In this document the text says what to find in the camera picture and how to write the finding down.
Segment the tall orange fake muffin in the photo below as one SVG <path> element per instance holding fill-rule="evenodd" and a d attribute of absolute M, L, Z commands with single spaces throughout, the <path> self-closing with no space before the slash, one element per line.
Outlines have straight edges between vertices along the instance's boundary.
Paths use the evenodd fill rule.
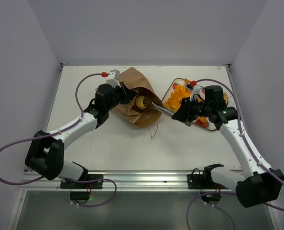
<path fill-rule="evenodd" d="M 224 101 L 225 101 L 225 105 L 228 106 L 229 97 L 228 97 L 228 94 L 226 92 L 223 93 L 223 98 L 224 98 Z"/>

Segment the small round pale bun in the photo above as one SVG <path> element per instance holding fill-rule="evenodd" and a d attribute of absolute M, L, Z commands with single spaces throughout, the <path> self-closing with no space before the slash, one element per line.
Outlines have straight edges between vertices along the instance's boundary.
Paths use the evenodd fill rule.
<path fill-rule="evenodd" d="M 135 105 L 139 108 L 139 109 L 145 109 L 149 106 L 149 102 L 148 99 L 142 95 L 137 96 L 136 100 L 135 100 Z"/>

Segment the flower ring fake bread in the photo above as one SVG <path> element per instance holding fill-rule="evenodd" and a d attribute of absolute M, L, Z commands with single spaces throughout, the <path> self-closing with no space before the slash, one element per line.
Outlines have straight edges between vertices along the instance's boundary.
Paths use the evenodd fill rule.
<path fill-rule="evenodd" d="M 185 86 L 176 85 L 174 90 L 171 92 L 168 100 L 163 104 L 165 108 L 176 112 L 180 106 L 183 98 L 190 97 L 190 91 Z"/>

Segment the brown paper bag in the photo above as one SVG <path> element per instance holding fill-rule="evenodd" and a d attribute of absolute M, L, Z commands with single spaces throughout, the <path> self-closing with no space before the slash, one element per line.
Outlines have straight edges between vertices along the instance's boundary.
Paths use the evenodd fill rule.
<path fill-rule="evenodd" d="M 137 69 L 131 67 L 120 74 L 119 80 L 137 95 L 129 104 L 116 106 L 113 112 L 139 128 L 150 129 L 152 125 L 157 124 L 162 113 L 151 106 L 144 105 L 144 100 L 160 106 L 162 102 L 155 94 L 148 79 Z"/>

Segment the metal tongs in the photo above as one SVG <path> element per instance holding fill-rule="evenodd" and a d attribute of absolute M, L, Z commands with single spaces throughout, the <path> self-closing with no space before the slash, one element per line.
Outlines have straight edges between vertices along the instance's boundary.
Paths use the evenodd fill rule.
<path fill-rule="evenodd" d="M 154 109 L 154 110 L 157 110 L 159 112 L 161 112 L 162 114 L 164 115 L 167 115 L 169 117 L 172 118 L 172 116 L 175 114 L 175 112 L 165 108 L 163 106 L 163 104 L 160 102 L 160 103 L 156 103 L 148 98 L 145 98 L 143 100 L 143 105 L 146 106 L 147 108 L 151 108 L 151 109 Z"/>

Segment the long orange fake baguette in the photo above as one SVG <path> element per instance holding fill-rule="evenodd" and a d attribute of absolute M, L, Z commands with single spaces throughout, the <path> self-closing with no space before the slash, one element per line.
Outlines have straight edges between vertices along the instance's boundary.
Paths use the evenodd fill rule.
<path fill-rule="evenodd" d="M 186 85 L 188 85 L 188 84 L 190 84 L 190 80 L 188 80 L 188 79 L 185 79 L 185 83 L 186 83 Z"/>

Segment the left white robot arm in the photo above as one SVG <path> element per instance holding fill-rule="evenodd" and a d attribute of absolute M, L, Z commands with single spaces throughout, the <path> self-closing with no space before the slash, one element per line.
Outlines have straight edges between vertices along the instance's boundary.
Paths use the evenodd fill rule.
<path fill-rule="evenodd" d="M 48 180 L 62 178 L 77 188 L 85 187 L 88 182 L 88 170 L 64 159 L 64 151 L 73 142 L 88 132 L 99 128 L 109 117 L 109 112 L 119 104 L 129 104 L 137 95 L 123 83 L 119 86 L 102 84 L 95 97 L 83 110 L 80 117 L 51 133 L 38 131 L 34 135 L 25 165 Z"/>

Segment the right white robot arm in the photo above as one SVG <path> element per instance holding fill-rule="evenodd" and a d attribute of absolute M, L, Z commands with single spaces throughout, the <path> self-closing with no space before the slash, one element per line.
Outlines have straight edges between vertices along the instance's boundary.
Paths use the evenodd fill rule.
<path fill-rule="evenodd" d="M 239 175 L 219 163 L 206 166 L 202 176 L 204 186 L 213 188 L 220 184 L 232 190 L 243 207 L 276 200 L 284 181 L 283 172 L 274 170 L 246 136 L 236 108 L 225 104 L 223 89 L 215 85 L 205 87 L 204 91 L 203 101 L 183 98 L 172 119 L 189 124 L 197 117 L 208 118 L 229 143 L 243 172 Z"/>

